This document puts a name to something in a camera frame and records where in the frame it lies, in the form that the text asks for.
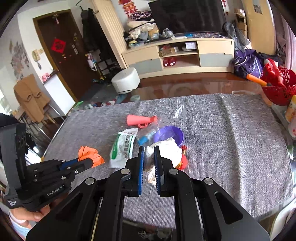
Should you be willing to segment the person's left hand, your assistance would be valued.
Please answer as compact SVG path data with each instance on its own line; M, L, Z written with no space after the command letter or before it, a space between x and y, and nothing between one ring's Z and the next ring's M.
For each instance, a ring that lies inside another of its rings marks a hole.
M50 211L51 209L48 205L41 208L39 211L35 211L35 212L30 212L23 207L18 207L10 210L13 217L18 220L36 221L36 222L40 221Z

